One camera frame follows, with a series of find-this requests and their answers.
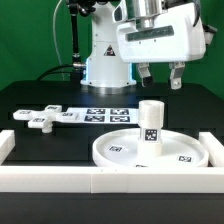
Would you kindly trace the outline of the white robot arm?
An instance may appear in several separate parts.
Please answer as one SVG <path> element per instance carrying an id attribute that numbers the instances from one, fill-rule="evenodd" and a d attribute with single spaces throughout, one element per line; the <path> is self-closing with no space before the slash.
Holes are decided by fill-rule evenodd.
<path id="1" fill-rule="evenodd" d="M 187 61 L 202 58 L 206 38 L 197 1 L 120 0 L 117 6 L 93 5 L 92 53 L 86 61 L 83 87 L 101 94 L 133 89 L 136 68 L 142 85 L 153 83 L 149 65 L 170 66 L 171 88 L 181 87 Z"/>

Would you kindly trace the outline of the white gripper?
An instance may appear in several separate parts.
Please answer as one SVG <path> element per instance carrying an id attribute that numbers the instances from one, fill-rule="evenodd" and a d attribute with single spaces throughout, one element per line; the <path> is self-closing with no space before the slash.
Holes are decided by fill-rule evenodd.
<path id="1" fill-rule="evenodd" d="M 138 63 L 143 87 L 153 83 L 148 63 L 157 62 L 172 62 L 169 64 L 170 87 L 173 90 L 182 87 L 184 62 L 201 59 L 206 51 L 202 22 L 198 20 L 194 25 L 195 17 L 195 5 L 188 3 L 157 16 L 151 29 L 137 30 L 134 21 L 118 25 L 121 58 L 128 63 Z"/>

